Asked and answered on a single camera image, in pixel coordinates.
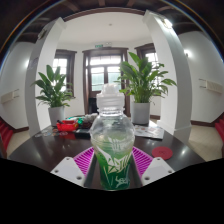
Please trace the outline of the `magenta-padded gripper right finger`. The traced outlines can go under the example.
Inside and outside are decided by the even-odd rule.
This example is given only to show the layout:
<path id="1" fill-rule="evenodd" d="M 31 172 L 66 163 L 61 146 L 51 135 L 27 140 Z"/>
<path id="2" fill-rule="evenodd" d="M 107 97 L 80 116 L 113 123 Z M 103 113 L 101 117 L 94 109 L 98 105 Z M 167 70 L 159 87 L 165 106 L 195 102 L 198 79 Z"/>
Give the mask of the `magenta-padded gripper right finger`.
<path id="1" fill-rule="evenodd" d="M 132 149 L 132 156 L 134 177 L 141 186 L 146 186 L 174 173 L 174 170 L 161 157 L 153 158 L 136 147 Z"/>

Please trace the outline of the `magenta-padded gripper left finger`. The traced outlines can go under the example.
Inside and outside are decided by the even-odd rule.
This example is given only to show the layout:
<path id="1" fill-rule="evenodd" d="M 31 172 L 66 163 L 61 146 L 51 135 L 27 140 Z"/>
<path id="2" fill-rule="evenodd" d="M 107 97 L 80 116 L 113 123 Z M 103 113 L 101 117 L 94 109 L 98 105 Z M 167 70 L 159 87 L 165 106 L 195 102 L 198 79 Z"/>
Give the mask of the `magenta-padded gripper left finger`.
<path id="1" fill-rule="evenodd" d="M 51 173 L 78 186 L 90 188 L 93 183 L 95 165 L 94 149 L 90 147 L 75 157 L 63 158 Z"/>

